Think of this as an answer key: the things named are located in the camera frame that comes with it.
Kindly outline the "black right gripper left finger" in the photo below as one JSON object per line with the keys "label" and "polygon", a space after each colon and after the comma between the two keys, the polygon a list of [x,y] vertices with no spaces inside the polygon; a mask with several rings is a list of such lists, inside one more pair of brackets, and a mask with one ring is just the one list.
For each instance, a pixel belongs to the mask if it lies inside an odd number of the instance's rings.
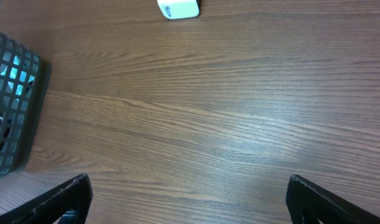
{"label": "black right gripper left finger", "polygon": [[92,199],[90,178],[83,173],[0,215],[0,224],[84,224]]}

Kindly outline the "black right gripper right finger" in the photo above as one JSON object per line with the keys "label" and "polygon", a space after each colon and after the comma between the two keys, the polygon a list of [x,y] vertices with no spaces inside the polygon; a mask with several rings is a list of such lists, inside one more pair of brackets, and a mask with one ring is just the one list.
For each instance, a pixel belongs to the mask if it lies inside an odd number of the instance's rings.
{"label": "black right gripper right finger", "polygon": [[292,223],[380,224],[380,217],[297,174],[290,176],[285,201]]}

